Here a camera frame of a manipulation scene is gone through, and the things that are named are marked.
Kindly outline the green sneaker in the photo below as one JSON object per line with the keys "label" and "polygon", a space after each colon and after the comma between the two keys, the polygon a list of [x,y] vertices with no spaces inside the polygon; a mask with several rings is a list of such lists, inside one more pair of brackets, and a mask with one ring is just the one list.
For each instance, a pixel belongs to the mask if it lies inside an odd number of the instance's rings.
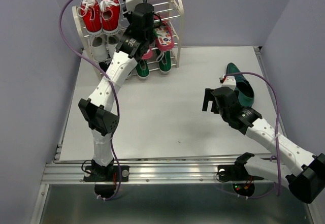
{"label": "green sneaker", "polygon": [[170,51],[161,52],[160,50],[156,50],[157,61],[159,70],[162,74],[167,74],[171,70],[171,54]]}
{"label": "green sneaker", "polygon": [[137,76],[140,79],[145,80],[148,78],[149,68],[148,68],[148,64],[147,64],[146,60],[140,60],[138,62],[138,64],[136,65],[136,72],[137,72]]}

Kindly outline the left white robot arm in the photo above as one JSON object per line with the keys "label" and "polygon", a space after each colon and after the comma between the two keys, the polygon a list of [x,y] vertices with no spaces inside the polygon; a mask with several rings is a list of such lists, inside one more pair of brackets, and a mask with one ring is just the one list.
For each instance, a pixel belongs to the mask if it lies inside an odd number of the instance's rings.
{"label": "left white robot arm", "polygon": [[94,143],[91,160],[95,174],[101,180],[112,177],[115,161],[111,138],[119,124],[119,114],[111,112],[118,105],[117,94],[129,73],[137,66],[154,39],[154,7],[149,3],[135,6],[131,24],[116,46],[111,63],[103,78],[88,99],[81,99],[78,107],[88,122]]}

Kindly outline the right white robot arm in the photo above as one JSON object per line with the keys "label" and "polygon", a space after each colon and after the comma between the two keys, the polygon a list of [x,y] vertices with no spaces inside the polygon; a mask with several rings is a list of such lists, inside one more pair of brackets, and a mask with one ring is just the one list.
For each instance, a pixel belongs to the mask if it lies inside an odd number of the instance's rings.
{"label": "right white robot arm", "polygon": [[275,182],[303,203],[311,204],[324,190],[324,154],[315,155],[289,140],[252,107],[243,107],[229,87],[205,89],[203,111],[219,114],[231,128],[256,141],[281,163],[244,153],[219,171],[221,181],[244,181],[249,177]]}

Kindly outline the pink flip-flop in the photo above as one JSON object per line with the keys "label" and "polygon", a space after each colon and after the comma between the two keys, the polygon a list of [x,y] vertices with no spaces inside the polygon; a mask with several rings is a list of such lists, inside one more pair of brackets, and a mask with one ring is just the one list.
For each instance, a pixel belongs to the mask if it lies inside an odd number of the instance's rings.
{"label": "pink flip-flop", "polygon": [[147,52],[142,56],[142,60],[148,60],[153,56],[152,49],[149,47]]}
{"label": "pink flip-flop", "polygon": [[175,43],[172,37],[172,30],[166,22],[163,21],[159,27],[155,28],[154,34],[155,45],[159,51],[166,52],[174,48]]}

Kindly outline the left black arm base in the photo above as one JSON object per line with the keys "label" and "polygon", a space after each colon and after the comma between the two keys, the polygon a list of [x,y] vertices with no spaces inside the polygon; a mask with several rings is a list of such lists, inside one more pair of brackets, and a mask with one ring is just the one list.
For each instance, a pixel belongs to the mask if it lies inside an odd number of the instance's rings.
{"label": "left black arm base", "polygon": [[129,166],[116,165],[111,161],[106,167],[94,160],[86,160],[81,165],[83,181],[94,183],[96,198],[103,201],[112,200],[117,195],[122,182],[128,182]]}

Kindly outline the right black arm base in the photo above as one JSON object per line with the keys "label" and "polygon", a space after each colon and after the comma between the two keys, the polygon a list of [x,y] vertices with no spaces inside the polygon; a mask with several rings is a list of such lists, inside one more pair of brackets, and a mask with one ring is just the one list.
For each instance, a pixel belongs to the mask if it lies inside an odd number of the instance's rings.
{"label": "right black arm base", "polygon": [[219,165],[215,179],[220,183],[233,182],[233,189],[240,197],[252,197],[255,191],[254,181],[263,180],[261,177],[250,175],[245,169],[248,160],[253,157],[254,154],[246,152],[239,156],[233,164]]}

